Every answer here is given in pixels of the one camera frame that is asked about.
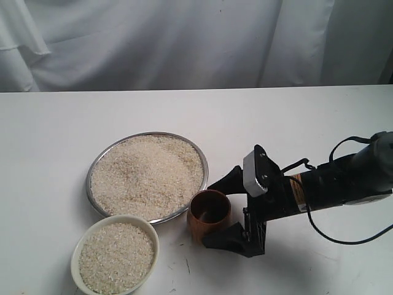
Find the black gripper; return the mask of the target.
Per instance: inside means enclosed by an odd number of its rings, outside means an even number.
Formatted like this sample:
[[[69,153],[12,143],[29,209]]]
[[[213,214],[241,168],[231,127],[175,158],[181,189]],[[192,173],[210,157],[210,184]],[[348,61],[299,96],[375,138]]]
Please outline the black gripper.
[[[206,248],[243,256],[263,255],[267,221],[299,213],[288,180],[284,180],[279,166],[267,156],[262,165],[262,174],[268,177],[268,192],[258,197],[251,197],[247,193],[247,206],[243,208],[244,228],[241,223],[235,223],[224,230],[206,235],[201,240]],[[245,194],[242,168],[235,166],[222,179],[208,186],[208,189],[225,195]]]

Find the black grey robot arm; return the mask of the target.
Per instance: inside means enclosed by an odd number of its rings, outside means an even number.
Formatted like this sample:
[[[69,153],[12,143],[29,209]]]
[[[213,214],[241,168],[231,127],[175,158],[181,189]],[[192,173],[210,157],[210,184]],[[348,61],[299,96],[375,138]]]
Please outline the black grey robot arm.
[[[244,224],[202,238],[206,248],[247,258],[265,252],[267,222],[342,205],[375,202],[392,195],[392,132],[350,136],[365,147],[314,167],[303,158],[279,168],[260,145],[226,176],[210,185],[225,195],[245,194]]]

